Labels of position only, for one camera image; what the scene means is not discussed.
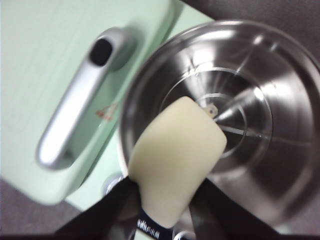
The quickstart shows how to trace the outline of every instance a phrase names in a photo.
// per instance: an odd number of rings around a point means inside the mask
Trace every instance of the green panel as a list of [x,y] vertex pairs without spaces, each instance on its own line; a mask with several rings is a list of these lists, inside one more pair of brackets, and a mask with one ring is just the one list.
[[[117,120],[97,111],[119,102],[137,68],[160,44],[173,12],[170,0],[1,1],[1,177],[43,204],[56,204],[76,190]],[[105,79],[88,109],[83,119],[88,129],[81,134],[94,133],[75,163],[44,169],[36,163],[39,139],[93,40],[110,27],[132,31],[137,49]]]

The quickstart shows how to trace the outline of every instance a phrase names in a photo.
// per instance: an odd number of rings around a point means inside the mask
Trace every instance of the gray floor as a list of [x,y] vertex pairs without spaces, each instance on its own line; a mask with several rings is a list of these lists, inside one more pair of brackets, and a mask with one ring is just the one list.
[[[216,20],[248,19],[292,35],[320,61],[320,1],[318,0],[184,0]],[[1,234],[50,233],[79,211],[63,202],[37,204],[1,181]],[[317,226],[312,226],[318,233]]]
[[1,180],[1,235],[52,233],[80,212],[62,202],[44,206]]

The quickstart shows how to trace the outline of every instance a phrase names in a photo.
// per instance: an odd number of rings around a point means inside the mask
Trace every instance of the metal bowl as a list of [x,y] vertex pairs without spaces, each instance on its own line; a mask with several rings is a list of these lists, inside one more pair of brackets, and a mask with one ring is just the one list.
[[141,67],[123,105],[127,163],[142,131],[182,96],[213,113],[227,136],[208,178],[233,200],[275,225],[313,196],[320,182],[320,67],[298,42],[240,20],[199,25],[167,41]]

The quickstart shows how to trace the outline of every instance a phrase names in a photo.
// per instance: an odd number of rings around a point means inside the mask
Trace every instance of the gray carpet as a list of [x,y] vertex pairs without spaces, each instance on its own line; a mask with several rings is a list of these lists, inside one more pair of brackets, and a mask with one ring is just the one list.
[[38,204],[1,180],[1,235],[52,233],[80,212],[62,202]]

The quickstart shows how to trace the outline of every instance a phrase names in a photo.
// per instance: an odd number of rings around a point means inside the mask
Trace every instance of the silver handle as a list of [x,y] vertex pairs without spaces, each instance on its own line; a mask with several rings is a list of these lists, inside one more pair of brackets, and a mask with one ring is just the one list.
[[109,28],[97,37],[40,139],[37,160],[42,166],[64,169],[75,161],[66,150],[76,127],[108,71],[122,67],[134,48],[134,39],[121,28]]

